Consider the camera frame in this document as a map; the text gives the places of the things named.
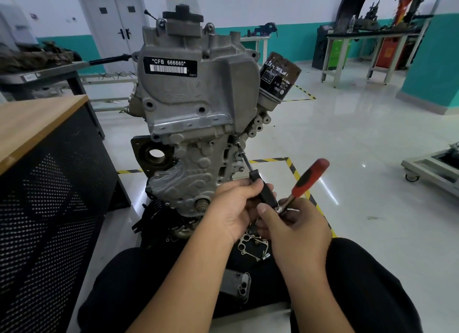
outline tiled floor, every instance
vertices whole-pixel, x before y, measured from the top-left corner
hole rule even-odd
[[[329,159],[330,168],[311,191],[336,234],[359,243],[401,280],[426,333],[456,332],[459,198],[422,180],[407,182],[400,162],[459,141],[459,116],[435,115],[395,99],[404,80],[400,72],[384,86],[383,74],[375,72],[367,81],[367,65],[349,62],[339,89],[333,89],[331,81],[320,83],[320,72],[310,64],[299,66],[303,72],[297,84],[317,99],[278,106],[271,113],[271,124],[248,141],[249,158],[289,156],[300,172],[318,157]],[[305,96],[293,88],[285,99]],[[139,168],[130,139],[148,134],[143,119],[116,112],[98,117],[115,167]],[[288,195],[295,180],[285,163],[258,164],[257,168],[279,196]],[[133,208],[107,217],[78,303],[106,262],[138,242],[130,227],[145,201],[145,176],[121,178]],[[276,317],[258,319],[266,325],[246,321],[213,332],[288,332],[288,319]],[[269,323],[272,320],[279,324]],[[77,332],[74,320],[69,332]]]

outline barcode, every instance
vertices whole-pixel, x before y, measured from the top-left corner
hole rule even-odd
[[[186,74],[186,67],[150,65],[152,72],[183,73]]]

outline door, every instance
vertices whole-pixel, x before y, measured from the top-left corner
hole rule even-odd
[[[115,0],[119,16],[123,23],[126,40],[131,53],[138,52],[143,46],[142,26],[146,18],[141,0]]]
[[[143,45],[141,0],[82,0],[101,57],[132,54]],[[135,72],[132,60],[104,65],[108,73]]]

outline black oil filter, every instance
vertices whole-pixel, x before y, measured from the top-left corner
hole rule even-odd
[[[283,100],[295,84],[301,69],[277,52],[271,52],[260,71],[260,87],[272,96]]]

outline person's right hand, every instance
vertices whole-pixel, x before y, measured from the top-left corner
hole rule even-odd
[[[272,241],[274,258],[285,280],[301,276],[298,272],[324,272],[332,235],[326,219],[305,198],[295,199],[289,208],[281,219],[269,205],[259,204],[260,236]]]

